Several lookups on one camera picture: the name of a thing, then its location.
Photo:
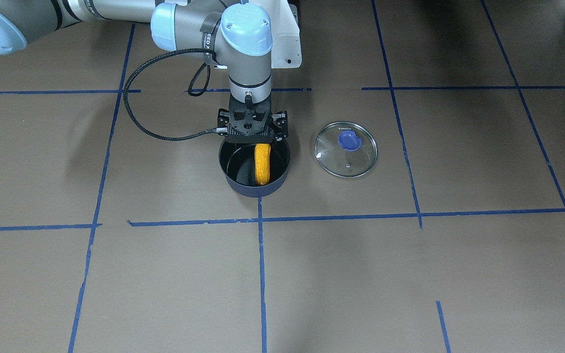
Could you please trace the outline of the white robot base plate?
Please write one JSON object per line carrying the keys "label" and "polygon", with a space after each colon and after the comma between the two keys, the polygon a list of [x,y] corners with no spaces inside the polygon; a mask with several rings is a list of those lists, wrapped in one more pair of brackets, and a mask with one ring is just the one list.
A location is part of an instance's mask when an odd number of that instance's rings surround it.
{"label": "white robot base plate", "polygon": [[262,7],[272,22],[272,69],[296,69],[303,63],[299,0],[250,0]]}

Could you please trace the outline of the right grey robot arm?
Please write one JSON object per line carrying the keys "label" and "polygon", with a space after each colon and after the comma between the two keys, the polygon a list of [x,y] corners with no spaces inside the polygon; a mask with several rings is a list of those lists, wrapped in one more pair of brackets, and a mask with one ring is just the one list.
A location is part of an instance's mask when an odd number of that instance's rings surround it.
{"label": "right grey robot arm", "polygon": [[275,60],[281,58],[278,30],[298,31],[289,2],[276,0],[280,20],[264,0],[0,0],[0,55],[78,23],[121,22],[148,26],[162,53],[141,64],[123,84],[123,102],[132,122],[164,141],[180,137],[156,134],[139,123],[128,101],[135,78],[152,64],[173,56],[202,61],[199,71],[225,67],[229,106],[218,112],[217,127],[203,134],[226,142],[260,144],[288,136],[288,114],[272,109]]}

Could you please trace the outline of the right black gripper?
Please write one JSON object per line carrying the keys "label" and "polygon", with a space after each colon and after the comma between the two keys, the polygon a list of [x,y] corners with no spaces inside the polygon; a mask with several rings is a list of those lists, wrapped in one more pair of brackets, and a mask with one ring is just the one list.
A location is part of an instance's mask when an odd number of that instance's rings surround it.
{"label": "right black gripper", "polygon": [[268,118],[271,116],[269,127],[273,132],[274,140],[280,141],[289,138],[288,112],[287,110],[281,110],[272,114],[271,96],[268,96],[261,102],[252,103],[240,102],[234,96],[230,96],[229,110],[218,109],[218,133],[229,132],[230,112],[233,118]]}

